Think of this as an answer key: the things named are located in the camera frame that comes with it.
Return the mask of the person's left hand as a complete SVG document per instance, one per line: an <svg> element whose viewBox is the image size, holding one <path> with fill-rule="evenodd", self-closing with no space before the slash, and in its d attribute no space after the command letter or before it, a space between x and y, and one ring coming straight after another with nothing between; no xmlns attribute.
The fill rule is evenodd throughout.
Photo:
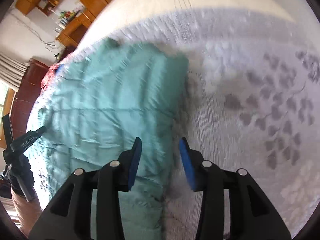
<svg viewBox="0 0 320 240"><path fill-rule="evenodd" d="M29 238L32 228L42 213L38 196L35 194L35 198L28 202L24 195L17 194L13 188L11 188L11 196L20 221L20 230L25 237Z"/></svg>

